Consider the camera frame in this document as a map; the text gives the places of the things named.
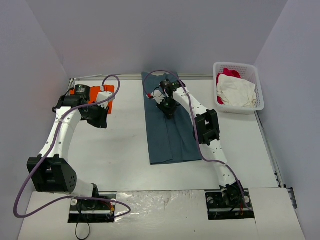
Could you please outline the blue-grey t-shirt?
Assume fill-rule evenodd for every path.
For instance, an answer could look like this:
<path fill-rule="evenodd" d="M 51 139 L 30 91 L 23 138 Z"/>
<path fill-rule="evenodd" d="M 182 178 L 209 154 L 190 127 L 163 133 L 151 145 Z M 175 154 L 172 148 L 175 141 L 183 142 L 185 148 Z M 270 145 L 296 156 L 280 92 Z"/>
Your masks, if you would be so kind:
<path fill-rule="evenodd" d="M 202 158 L 193 136 L 193 124 L 188 112 L 178 106 L 168 119 L 157 102 L 143 94 L 149 163 L 177 164 L 200 161 Z"/>

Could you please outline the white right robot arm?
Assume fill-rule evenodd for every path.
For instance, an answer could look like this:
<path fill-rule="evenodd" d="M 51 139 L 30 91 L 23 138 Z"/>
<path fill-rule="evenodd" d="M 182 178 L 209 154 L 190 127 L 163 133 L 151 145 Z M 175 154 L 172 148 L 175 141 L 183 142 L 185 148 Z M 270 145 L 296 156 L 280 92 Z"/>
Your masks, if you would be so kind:
<path fill-rule="evenodd" d="M 188 112 L 201 157 L 204 161 L 213 163 L 222 202 L 226 206 L 234 206 L 242 200 L 244 189 L 228 165 L 221 144 L 217 112 L 203 106 L 180 81 L 171 82 L 165 79 L 160 82 L 159 87 L 162 92 L 155 90 L 151 94 L 157 102 L 157 107 L 168 119 L 173 117 L 178 106 Z"/>

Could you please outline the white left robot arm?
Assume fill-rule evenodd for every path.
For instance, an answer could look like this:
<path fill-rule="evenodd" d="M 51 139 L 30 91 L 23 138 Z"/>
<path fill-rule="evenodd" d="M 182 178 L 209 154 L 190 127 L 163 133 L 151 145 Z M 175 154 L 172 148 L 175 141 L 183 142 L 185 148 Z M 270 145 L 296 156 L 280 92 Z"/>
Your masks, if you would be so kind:
<path fill-rule="evenodd" d="M 70 93 L 62 95 L 52 111 L 55 121 L 46 144 L 36 157 L 27 161 L 33 174 L 32 182 L 37 192 L 83 197 L 89 209 L 101 203 L 94 183 L 81 180 L 68 163 L 69 149 L 77 125 L 81 121 L 97 129 L 107 128 L 107 116 L 112 111 L 113 85 L 87 86 L 77 84 Z"/>

